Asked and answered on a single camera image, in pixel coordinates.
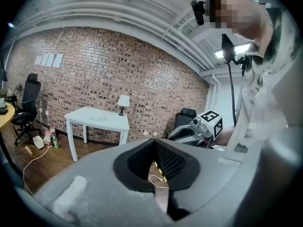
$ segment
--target white cable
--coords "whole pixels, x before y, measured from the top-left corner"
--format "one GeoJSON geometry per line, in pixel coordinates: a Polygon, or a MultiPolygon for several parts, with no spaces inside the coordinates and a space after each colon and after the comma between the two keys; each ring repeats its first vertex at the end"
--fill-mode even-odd
{"type": "Polygon", "coordinates": [[[41,118],[41,111],[40,111],[40,123],[41,123],[41,125],[43,126],[43,128],[45,128],[46,130],[47,130],[47,128],[43,125],[43,123],[42,123],[42,118],[41,118]]]}
{"type": "Polygon", "coordinates": [[[49,150],[49,147],[47,146],[47,150],[43,153],[43,155],[39,156],[38,158],[36,159],[33,159],[30,161],[30,163],[27,164],[26,167],[24,167],[23,169],[23,182],[24,182],[24,185],[27,187],[27,189],[30,191],[29,187],[27,186],[27,184],[25,183],[25,179],[24,179],[24,172],[25,172],[25,169],[29,166],[29,164],[31,164],[33,161],[36,161],[38,160],[39,158],[41,158],[42,156],[44,156],[46,154],[46,152],[49,150]]]}
{"type": "MultiPolygon", "coordinates": [[[[41,101],[42,101],[42,93],[43,93],[43,89],[44,89],[44,83],[42,84],[42,89],[41,89],[41,97],[40,97],[40,103],[39,103],[39,107],[42,109],[42,106],[41,106],[41,101]]],[[[40,123],[42,125],[43,128],[45,128],[47,130],[47,128],[43,125],[42,123],[42,112],[40,111],[40,108],[39,108],[39,112],[40,112],[40,123]]]]}
{"type": "Polygon", "coordinates": [[[154,183],[151,181],[151,176],[154,176],[154,177],[157,177],[157,176],[155,176],[155,175],[149,175],[148,179],[150,180],[150,182],[151,182],[153,185],[155,185],[156,187],[160,187],[160,186],[157,186],[156,184],[154,184],[154,183]]]}

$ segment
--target white table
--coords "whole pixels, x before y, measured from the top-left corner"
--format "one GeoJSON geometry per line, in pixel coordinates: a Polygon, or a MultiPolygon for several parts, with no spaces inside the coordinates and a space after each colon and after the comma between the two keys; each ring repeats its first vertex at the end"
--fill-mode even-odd
{"type": "Polygon", "coordinates": [[[87,126],[97,129],[120,132],[119,145],[126,143],[129,131],[128,119],[126,115],[119,116],[118,113],[100,110],[97,108],[83,107],[66,114],[64,117],[66,118],[68,142],[71,149],[72,159],[74,161],[77,161],[78,157],[76,154],[74,139],[72,136],[72,122],[83,125],[84,143],[87,143],[87,126]]]}

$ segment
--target lampshade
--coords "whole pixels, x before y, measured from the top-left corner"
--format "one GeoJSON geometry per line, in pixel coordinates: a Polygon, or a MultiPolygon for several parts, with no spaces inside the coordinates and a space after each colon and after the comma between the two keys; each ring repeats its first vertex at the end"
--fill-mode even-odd
{"type": "Polygon", "coordinates": [[[117,104],[122,107],[129,107],[129,96],[121,95],[117,104]]]}

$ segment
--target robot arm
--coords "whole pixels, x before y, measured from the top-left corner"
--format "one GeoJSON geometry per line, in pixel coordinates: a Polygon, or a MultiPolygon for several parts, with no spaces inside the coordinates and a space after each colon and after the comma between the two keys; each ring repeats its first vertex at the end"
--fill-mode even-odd
{"type": "Polygon", "coordinates": [[[188,125],[174,129],[168,139],[186,145],[197,146],[209,138],[207,148],[219,136],[223,128],[222,116],[212,110],[198,114],[188,125]]]}

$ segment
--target paper on wall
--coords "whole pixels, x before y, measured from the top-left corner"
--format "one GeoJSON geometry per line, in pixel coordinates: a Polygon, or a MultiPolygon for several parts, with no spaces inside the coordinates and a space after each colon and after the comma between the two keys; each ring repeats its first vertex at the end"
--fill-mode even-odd
{"type": "Polygon", "coordinates": [[[46,61],[46,66],[50,66],[50,67],[52,66],[54,56],[55,56],[55,54],[53,54],[53,53],[49,54],[47,61],[46,61]]]}
{"type": "Polygon", "coordinates": [[[53,67],[57,67],[57,68],[60,67],[62,57],[63,57],[63,54],[57,54],[56,59],[53,63],[53,67]]]}
{"type": "Polygon", "coordinates": [[[34,65],[40,65],[42,56],[36,56],[34,65]]]}
{"type": "Polygon", "coordinates": [[[41,64],[40,64],[41,66],[45,66],[48,56],[49,56],[48,53],[43,55],[41,64]]]}

